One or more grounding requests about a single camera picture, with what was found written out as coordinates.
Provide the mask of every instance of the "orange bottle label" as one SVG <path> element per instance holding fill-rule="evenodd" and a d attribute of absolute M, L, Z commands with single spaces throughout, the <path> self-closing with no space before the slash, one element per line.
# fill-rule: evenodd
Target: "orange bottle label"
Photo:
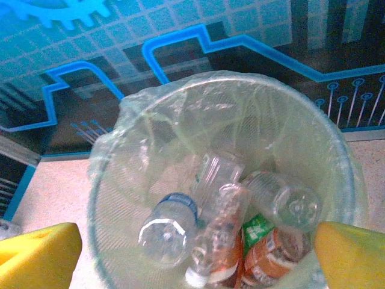
<path fill-rule="evenodd" d="M 209 283 L 219 283 L 226 288 L 240 288 L 243 270 L 243 234 L 236 236 L 234 248 L 219 250 L 216 253 L 216 269 L 211 272 Z"/>
<path fill-rule="evenodd" d="M 251 247 L 245 259 L 244 279 L 249 284 L 258 281 L 273 285 L 295 265 L 284 256 L 277 229 L 274 229 Z"/>

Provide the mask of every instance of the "green label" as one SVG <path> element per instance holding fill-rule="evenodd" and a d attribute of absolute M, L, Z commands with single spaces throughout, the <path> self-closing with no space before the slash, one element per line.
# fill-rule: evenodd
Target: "green label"
<path fill-rule="evenodd" d="M 262 214 L 258 214 L 247 223 L 244 223 L 242 227 L 245 234 L 244 255 L 246 256 L 247 252 L 254 246 L 254 244 L 273 230 L 274 224 L 269 222 Z"/>

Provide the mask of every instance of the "empty water bottle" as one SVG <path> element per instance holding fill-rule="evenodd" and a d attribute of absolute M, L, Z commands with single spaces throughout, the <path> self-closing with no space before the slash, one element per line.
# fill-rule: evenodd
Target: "empty water bottle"
<path fill-rule="evenodd" d="M 300 180 L 278 173 L 254 172 L 243 184 L 252 204 L 281 229 L 308 232 L 316 228 L 322 210 L 318 195 Z"/>
<path fill-rule="evenodd" d="M 154 266 L 166 269 L 183 262 L 194 247 L 197 205 L 187 195 L 172 193 L 152 210 L 138 244 Z"/>

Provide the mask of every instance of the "bottle label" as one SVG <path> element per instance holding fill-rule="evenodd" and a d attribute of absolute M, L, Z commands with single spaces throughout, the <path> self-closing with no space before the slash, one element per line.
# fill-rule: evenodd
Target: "bottle label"
<path fill-rule="evenodd" d="M 243 232 L 236 236 L 233 248 L 222 248 L 214 252 L 214 271 L 211 271 L 209 283 L 226 288 L 239 288 L 243 271 Z"/>
<path fill-rule="evenodd" d="M 179 203 L 186 205 L 194 214 L 195 221 L 198 221 L 198 207 L 191 197 L 189 197 L 183 193 L 172 193 L 172 194 L 168 194 L 166 197 L 164 197 L 159 202 L 159 204 L 163 203 L 163 202 L 170 202 L 170 201 L 171 202 L 179 202 Z"/>
<path fill-rule="evenodd" d="M 283 245 L 277 229 L 256 243 L 245 259 L 245 278 L 272 285 L 297 263 L 290 262 L 283 253 Z"/>
<path fill-rule="evenodd" d="M 262 214 L 258 214 L 250 221 L 243 224 L 245 232 L 245 252 L 250 250 L 258 241 L 266 236 L 274 228 L 274 224 L 269 222 Z"/>

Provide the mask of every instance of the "gear graphic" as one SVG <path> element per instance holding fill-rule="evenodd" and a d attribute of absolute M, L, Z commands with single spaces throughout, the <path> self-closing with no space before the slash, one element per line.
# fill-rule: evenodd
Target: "gear graphic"
<path fill-rule="evenodd" d="M 77 19 L 87 27 L 92 27 L 94 22 L 90 17 L 91 13 L 96 11 L 103 17 L 110 15 L 104 5 L 105 0 L 63 0 L 63 2 L 66 3 L 66 8 L 38 7 L 22 0 L 0 0 L 0 4 L 12 9 L 20 20 L 28 20 L 28 16 L 35 16 L 47 28 L 52 28 L 52 21 L 56 20 L 67 30 L 74 30 L 72 21 Z"/>

